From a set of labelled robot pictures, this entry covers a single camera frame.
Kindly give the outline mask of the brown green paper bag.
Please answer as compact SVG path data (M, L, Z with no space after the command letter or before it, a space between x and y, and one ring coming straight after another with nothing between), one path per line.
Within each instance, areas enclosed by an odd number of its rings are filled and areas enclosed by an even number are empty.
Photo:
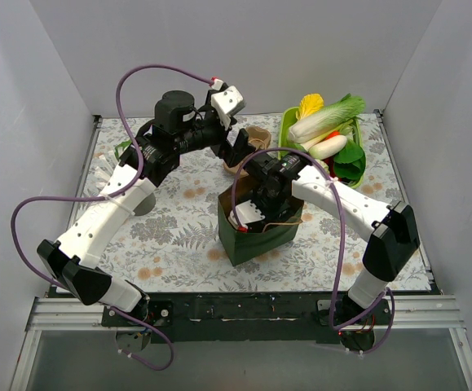
M293 240L302 223L301 215L304 202L291 196L295 214L287 222L260 222L249 232L237 231L227 220L232 211L238 223L236 206L247 200L254 202L254 190L258 182L246 176L236 183L236 198L232 199L232 188L229 187L218 196L218 237L233 266L238 266L257 256Z

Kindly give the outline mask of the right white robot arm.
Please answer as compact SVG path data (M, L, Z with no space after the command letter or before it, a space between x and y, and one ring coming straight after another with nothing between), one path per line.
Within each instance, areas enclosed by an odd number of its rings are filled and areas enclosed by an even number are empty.
M329 325L337 330L365 322L420 246L412 207L402 201L389 205L359 193L331 178L322 165L304 152L285 149L282 159L263 150L247 157L241 168L258 182L254 201L258 210L283 196L313 204L338 219L340 244L338 274L342 273L346 229L351 228L367 246L363 269L342 298L334 287L330 299Z

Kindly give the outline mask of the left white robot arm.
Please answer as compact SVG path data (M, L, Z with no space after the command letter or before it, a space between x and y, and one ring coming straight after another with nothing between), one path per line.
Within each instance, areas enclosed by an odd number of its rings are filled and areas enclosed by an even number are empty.
M179 167L181 155L208 147L227 165L236 165L249 154L246 132L239 133L234 145L227 141L236 123L234 115L244 106L235 86L209 90L200 108L195 108L188 92L164 93L154 118L136 135L141 151L129 146L121 154L100 192L104 201L89 206L57 240L39 244L37 254L55 280L84 305L114 306L129 325L142 324L148 317L148 296L134 284L102 271L99 259L129 217L153 208L154 191Z

